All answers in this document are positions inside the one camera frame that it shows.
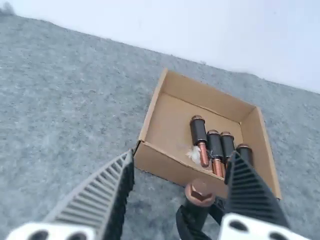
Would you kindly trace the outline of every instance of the bolt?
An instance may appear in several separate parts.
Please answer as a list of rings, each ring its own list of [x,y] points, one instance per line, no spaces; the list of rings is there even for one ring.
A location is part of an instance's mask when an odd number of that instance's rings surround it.
[[[252,149],[245,143],[241,143],[236,147],[236,151],[240,154],[241,158],[248,163],[251,164],[251,166],[254,165],[253,161],[253,151]]]
[[[220,134],[217,130],[210,130],[207,133],[208,147],[210,150],[210,158],[212,171],[219,177],[225,176],[224,152],[221,145]]]
[[[207,184],[200,180],[196,179],[191,184],[191,196],[203,202],[213,196],[212,191],[207,187]]]
[[[190,121],[192,143],[200,149],[200,163],[204,168],[209,167],[209,158],[207,153],[207,134],[205,120],[200,115],[194,115]]]

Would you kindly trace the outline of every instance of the black rubber grip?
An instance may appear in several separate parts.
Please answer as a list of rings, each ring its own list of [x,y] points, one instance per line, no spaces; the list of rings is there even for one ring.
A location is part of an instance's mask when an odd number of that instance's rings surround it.
[[[192,217],[194,219],[193,226],[196,229],[201,230],[205,224],[206,219],[207,219],[209,207],[201,207],[201,206],[194,205],[188,199],[185,200],[183,206],[192,215]]]
[[[236,151],[240,154],[240,156],[243,160],[250,163],[251,166],[254,165],[253,153],[252,153],[252,149],[250,147],[238,146],[236,148]]]
[[[207,133],[205,128],[205,120],[195,119],[190,122],[192,143],[194,146],[198,145],[200,142],[207,143]]]
[[[235,150],[234,137],[232,135],[222,135],[221,144],[224,160],[227,161]]]
[[[207,134],[208,139],[208,151],[209,151],[209,157],[212,159],[220,159],[224,160],[224,151],[222,149],[221,140],[220,140],[220,134],[217,133],[209,133]]]

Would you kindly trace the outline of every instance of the copper bolt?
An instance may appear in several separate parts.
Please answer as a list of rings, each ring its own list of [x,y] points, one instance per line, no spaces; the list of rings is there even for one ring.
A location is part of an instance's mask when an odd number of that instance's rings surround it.
[[[219,158],[214,158],[212,159],[212,170],[213,173],[219,177],[224,177],[223,172],[222,172],[222,163]]]
[[[222,177],[224,178],[226,176],[226,165],[221,162],[221,171],[222,171]]]
[[[195,179],[189,183],[184,193],[191,203],[199,207],[211,206],[216,198],[213,187],[202,179]]]
[[[209,158],[207,153],[207,135],[205,129],[205,120],[200,115],[194,115],[190,121],[192,141],[200,149],[200,163],[203,168],[209,167]]]
[[[232,136],[229,131],[223,131],[220,135],[221,136]]]
[[[191,118],[191,121],[196,120],[196,119],[201,119],[201,120],[203,120],[203,117],[200,116],[200,115],[194,115],[194,116]]]
[[[204,142],[199,142],[198,147],[200,149],[200,163],[204,168],[209,167],[209,158],[207,154],[207,147]]]
[[[247,148],[247,149],[249,149],[250,147],[249,147],[248,144],[240,143],[236,148],[237,148],[237,149],[238,149],[238,148]]]

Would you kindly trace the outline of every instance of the box wall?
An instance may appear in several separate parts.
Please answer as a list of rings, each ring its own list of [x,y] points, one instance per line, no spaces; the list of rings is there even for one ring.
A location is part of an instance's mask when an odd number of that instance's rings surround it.
[[[243,140],[253,150],[254,169],[272,189],[277,198],[281,198],[275,163],[268,140],[261,110],[256,107],[241,123]]]

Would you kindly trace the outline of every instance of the threaded bolt shaft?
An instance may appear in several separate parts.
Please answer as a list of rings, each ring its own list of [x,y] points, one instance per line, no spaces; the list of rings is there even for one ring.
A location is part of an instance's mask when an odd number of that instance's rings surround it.
[[[215,175],[223,177],[223,172],[221,169],[221,160],[219,158],[212,159],[212,170]]]
[[[209,158],[207,154],[207,147],[204,142],[199,142],[198,147],[200,149],[200,163],[203,168],[209,167]]]

